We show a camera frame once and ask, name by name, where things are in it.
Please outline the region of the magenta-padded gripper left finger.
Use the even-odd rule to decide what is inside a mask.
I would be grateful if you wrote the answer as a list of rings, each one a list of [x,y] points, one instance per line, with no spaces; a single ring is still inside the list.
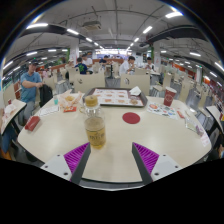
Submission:
[[[42,169],[72,183],[79,184],[90,153],[90,143],[87,142],[64,155],[55,155],[42,166]]]

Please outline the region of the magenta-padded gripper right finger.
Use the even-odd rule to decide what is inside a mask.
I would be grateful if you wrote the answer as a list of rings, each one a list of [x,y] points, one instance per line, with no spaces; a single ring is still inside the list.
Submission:
[[[144,185],[182,169],[169,155],[159,155],[138,143],[132,143],[132,154]]]

